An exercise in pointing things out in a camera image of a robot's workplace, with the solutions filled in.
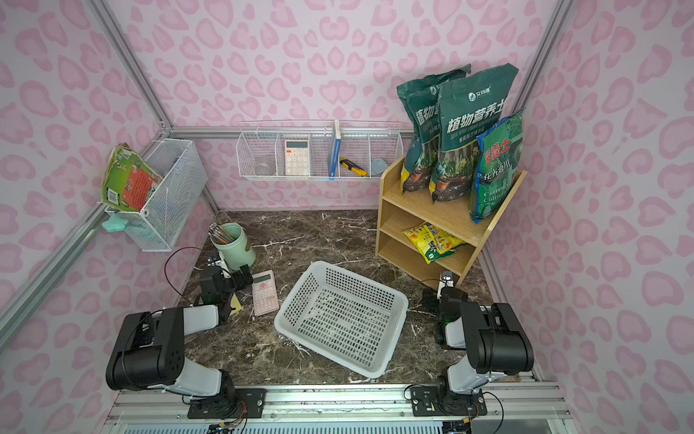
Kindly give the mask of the white plastic perforated basket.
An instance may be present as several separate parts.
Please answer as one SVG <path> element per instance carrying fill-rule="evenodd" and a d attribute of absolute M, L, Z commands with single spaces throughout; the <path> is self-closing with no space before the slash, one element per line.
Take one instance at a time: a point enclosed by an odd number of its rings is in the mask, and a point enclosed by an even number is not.
<path fill-rule="evenodd" d="M 325 261 L 301 275 L 275 316 L 282 336 L 370 379 L 392 359 L 408 298 Z"/>

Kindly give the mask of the light green blue soil bag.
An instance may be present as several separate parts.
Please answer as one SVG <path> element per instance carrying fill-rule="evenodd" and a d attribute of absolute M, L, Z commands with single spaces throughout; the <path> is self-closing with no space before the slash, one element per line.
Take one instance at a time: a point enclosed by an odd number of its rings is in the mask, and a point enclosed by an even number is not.
<path fill-rule="evenodd" d="M 470 195 L 470 216 L 478 224 L 492 215 L 513 186 L 523 150 L 524 109 L 500 119 L 477 137 L 481 156 Z"/>

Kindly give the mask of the dark green soil bag front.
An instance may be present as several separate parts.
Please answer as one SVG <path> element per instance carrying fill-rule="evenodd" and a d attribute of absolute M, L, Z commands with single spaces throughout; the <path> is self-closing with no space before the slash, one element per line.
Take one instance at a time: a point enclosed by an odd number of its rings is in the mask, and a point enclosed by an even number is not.
<path fill-rule="evenodd" d="M 511 63 L 447 81 L 438 96 L 437 164 L 429 183 L 433 202 L 468 195 L 481 157 L 477 137 L 501 118 L 519 69 Z"/>

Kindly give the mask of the dark green soil bag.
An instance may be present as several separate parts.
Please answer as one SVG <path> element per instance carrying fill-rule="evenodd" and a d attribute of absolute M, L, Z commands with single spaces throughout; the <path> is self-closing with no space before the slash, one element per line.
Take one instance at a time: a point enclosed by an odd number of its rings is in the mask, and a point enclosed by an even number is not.
<path fill-rule="evenodd" d="M 433 202 L 468 195 L 481 157 L 477 137 L 501 118 L 519 69 L 511 63 L 447 81 L 438 96 L 437 164 L 429 183 Z"/>
<path fill-rule="evenodd" d="M 449 72 L 431 74 L 421 79 L 408 81 L 397 87 L 399 99 L 414 129 L 412 144 L 400 173 L 399 185 L 403 193 L 428 187 L 437 164 L 439 149 L 440 88 L 445 82 L 465 78 L 471 69 L 471 65 L 468 64 Z"/>

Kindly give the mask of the yellow fertilizer packet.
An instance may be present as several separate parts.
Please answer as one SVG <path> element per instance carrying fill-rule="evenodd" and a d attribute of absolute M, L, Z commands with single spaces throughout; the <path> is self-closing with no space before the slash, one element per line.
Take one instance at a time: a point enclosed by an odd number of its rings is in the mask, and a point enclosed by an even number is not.
<path fill-rule="evenodd" d="M 424 258 L 426 264 L 453 255 L 466 243 L 455 235 L 429 222 L 408 228 L 402 232 Z"/>

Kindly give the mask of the yellow sticky note pad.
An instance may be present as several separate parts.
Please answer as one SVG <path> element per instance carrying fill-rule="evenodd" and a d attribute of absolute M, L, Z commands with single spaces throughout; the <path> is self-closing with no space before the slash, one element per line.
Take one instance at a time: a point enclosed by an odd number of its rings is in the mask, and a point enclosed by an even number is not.
<path fill-rule="evenodd" d="M 230 307 L 230 315 L 231 316 L 238 315 L 242 311 L 243 307 L 240 304 L 240 300 L 236 294 L 234 294 L 231 297 L 229 307 Z"/>

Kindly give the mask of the pink calculator on table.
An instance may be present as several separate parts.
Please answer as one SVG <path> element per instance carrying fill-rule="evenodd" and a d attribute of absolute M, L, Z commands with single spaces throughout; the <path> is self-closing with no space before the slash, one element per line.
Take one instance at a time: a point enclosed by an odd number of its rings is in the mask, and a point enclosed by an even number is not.
<path fill-rule="evenodd" d="M 253 315 L 264 316 L 278 311 L 278 293 L 273 271 L 253 275 Z"/>

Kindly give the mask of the mint green pen cup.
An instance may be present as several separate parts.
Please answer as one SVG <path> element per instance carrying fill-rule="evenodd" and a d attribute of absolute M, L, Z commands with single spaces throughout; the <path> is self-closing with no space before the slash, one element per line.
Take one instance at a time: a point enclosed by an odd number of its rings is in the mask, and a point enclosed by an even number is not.
<path fill-rule="evenodd" d="M 238 271 L 242 265 L 251 267 L 256 260 L 256 253 L 251 247 L 250 240 L 245 230 L 236 222 L 228 224 L 219 224 L 222 228 L 235 238 L 231 244 L 220 245 L 213 243 L 215 249 L 220 253 L 220 256 L 225 260 L 228 269 Z"/>

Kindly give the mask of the clear tape roll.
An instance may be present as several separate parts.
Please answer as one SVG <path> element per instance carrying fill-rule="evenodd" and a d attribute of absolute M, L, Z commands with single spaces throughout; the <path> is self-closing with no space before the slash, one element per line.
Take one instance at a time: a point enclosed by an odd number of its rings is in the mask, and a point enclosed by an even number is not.
<path fill-rule="evenodd" d="M 274 157 L 259 157 L 254 164 L 253 174 L 256 176 L 275 176 L 277 162 Z"/>

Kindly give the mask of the pink white calculator in rack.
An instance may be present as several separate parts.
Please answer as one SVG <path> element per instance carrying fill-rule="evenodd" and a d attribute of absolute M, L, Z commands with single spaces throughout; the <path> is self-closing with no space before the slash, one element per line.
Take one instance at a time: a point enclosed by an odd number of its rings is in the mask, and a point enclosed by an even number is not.
<path fill-rule="evenodd" d="M 310 148 L 307 139 L 285 141 L 285 175 L 301 177 L 311 175 Z"/>

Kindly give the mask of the green red seed packet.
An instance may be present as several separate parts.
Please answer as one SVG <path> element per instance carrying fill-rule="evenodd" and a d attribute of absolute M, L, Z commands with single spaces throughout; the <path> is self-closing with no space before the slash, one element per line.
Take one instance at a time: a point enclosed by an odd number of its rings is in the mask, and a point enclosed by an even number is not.
<path fill-rule="evenodd" d="M 101 202 L 119 212 L 140 212 L 162 181 L 128 144 L 118 144 L 102 179 Z"/>

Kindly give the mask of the yellow utility knife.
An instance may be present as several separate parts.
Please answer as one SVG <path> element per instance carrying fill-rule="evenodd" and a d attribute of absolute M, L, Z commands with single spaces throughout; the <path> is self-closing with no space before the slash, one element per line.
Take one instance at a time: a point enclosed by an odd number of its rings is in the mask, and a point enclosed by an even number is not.
<path fill-rule="evenodd" d="M 351 173 L 356 174 L 359 177 L 367 177 L 367 175 L 368 175 L 368 172 L 366 170 L 364 170 L 360 166 L 356 165 L 354 162 L 352 162 L 348 158 L 340 158 L 340 164 L 341 164 L 341 167 L 350 171 Z"/>

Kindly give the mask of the blue book in rack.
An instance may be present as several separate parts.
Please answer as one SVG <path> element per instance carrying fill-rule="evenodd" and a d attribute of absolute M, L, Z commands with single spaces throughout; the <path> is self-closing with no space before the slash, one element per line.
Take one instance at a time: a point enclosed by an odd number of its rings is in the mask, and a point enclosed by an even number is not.
<path fill-rule="evenodd" d="M 338 165 L 340 162 L 340 149 L 342 144 L 342 132 L 341 126 L 338 119 L 334 120 L 333 127 L 333 144 L 330 149 L 329 160 L 328 160 L 328 176 L 331 180 L 337 177 Z"/>

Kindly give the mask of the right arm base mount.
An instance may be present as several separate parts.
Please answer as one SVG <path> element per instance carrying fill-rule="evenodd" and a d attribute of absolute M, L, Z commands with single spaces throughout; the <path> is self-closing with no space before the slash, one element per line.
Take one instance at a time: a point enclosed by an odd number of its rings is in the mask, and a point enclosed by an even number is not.
<path fill-rule="evenodd" d="M 481 394 L 456 394 L 434 385 L 411 384 L 403 391 L 415 417 L 455 416 L 474 419 L 487 415 Z"/>

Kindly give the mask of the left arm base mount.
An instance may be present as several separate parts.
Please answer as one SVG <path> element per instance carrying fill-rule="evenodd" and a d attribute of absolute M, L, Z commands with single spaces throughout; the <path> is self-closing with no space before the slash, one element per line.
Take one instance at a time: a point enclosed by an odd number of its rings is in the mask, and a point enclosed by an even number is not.
<path fill-rule="evenodd" d="M 267 389 L 241 388 L 231 396 L 221 393 L 213 397 L 192 399 L 187 418 L 189 420 L 260 419 L 263 414 Z"/>

